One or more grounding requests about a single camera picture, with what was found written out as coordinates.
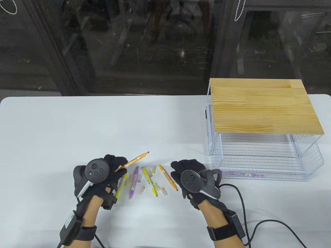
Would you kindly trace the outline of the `person's right hand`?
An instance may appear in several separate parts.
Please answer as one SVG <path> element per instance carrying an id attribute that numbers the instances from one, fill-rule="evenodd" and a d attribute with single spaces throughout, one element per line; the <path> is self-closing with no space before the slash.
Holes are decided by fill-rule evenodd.
<path id="1" fill-rule="evenodd" d="M 181 187 L 183 198 L 189 199 L 195 209 L 199 209 L 198 205 L 207 200 L 222 212 L 229 212 L 225 204 L 220 202 L 220 169 L 206 169 L 196 159 L 173 161 L 171 167 L 174 169 L 171 177 Z"/>

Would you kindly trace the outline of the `person's left hand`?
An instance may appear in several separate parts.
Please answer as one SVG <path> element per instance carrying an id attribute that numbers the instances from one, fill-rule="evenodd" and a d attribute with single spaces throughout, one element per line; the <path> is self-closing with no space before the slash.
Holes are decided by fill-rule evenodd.
<path id="1" fill-rule="evenodd" d="M 103 209 L 111 210 L 117 203 L 114 191 L 118 190 L 119 180 L 127 173 L 124 166 L 127 162 L 125 157 L 108 154 L 74 168 L 74 195 L 76 199 L 82 198 L 76 208 L 79 216 L 83 216 L 94 196 L 103 200 Z"/>

